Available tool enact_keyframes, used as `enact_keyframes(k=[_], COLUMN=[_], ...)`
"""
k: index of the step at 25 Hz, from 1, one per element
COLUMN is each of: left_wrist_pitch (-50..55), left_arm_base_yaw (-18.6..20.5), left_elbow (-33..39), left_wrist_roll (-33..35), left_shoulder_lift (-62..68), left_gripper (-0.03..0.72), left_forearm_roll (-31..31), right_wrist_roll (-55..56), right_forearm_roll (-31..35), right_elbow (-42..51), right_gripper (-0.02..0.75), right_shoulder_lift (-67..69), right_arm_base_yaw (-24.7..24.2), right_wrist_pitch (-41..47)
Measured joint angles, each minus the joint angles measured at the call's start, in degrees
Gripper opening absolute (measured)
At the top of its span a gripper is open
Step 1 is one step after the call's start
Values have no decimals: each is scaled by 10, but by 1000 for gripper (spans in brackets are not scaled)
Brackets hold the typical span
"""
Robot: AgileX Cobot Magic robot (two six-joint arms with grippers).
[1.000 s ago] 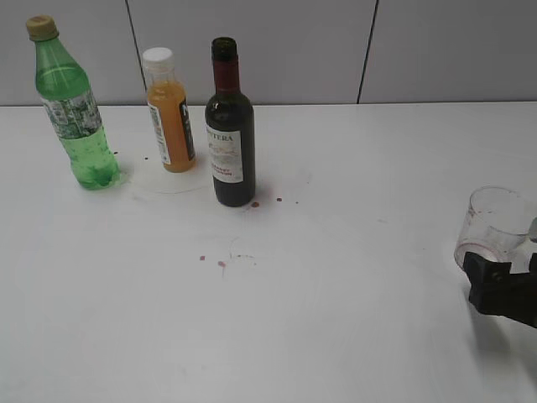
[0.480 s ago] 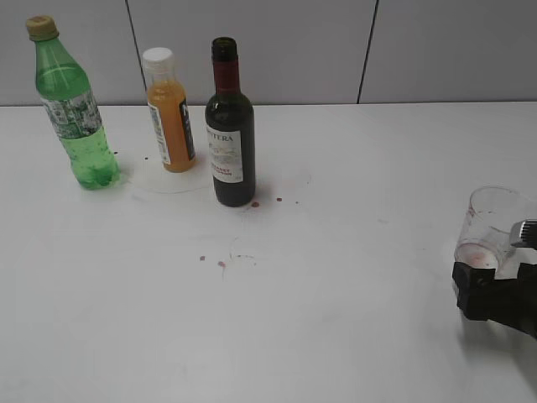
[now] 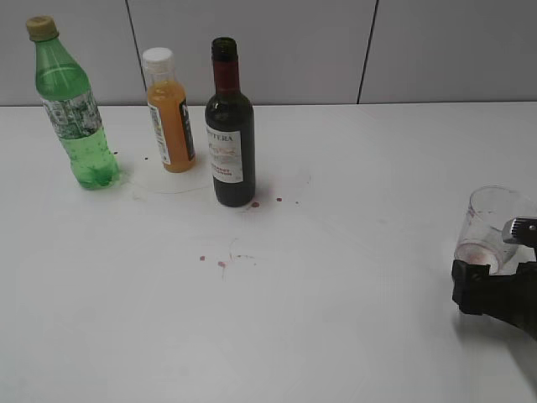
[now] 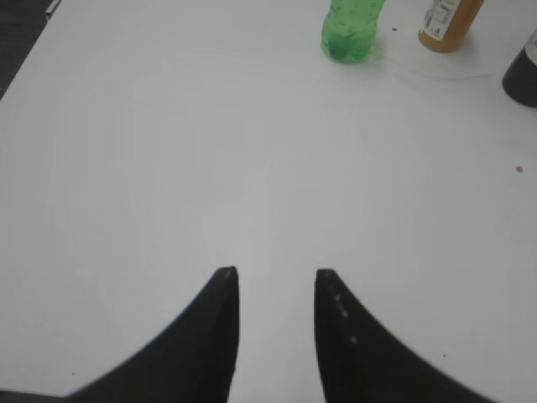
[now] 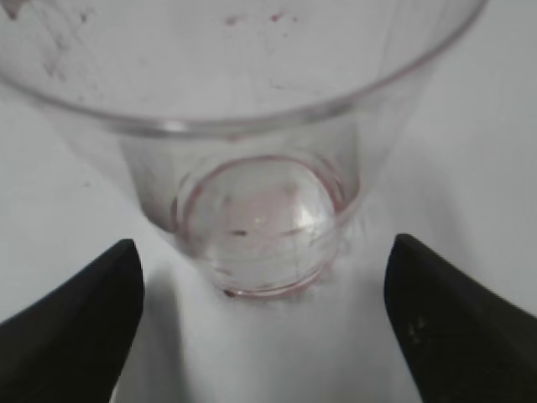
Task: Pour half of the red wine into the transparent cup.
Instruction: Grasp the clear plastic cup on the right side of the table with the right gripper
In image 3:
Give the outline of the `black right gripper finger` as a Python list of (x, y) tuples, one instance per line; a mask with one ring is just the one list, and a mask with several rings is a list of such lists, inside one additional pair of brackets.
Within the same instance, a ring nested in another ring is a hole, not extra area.
[(487, 315), (536, 338), (536, 263), (518, 264), (512, 275), (490, 275), (490, 266), (452, 263), (452, 300), (468, 315)]
[(536, 244), (537, 219), (535, 217), (515, 217), (503, 226), (502, 240), (509, 244)]

